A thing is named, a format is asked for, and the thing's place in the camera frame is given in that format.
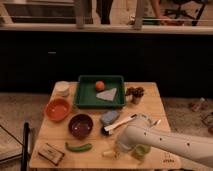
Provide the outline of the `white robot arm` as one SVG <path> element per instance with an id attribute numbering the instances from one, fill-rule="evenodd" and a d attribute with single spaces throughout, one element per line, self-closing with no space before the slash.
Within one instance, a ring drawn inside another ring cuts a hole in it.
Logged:
<path id="1" fill-rule="evenodd" d="M 143 114 L 130 121 L 116 140 L 122 152 L 128 152 L 138 144 L 149 145 L 213 168 L 212 138 L 155 129 L 151 118 Z"/>

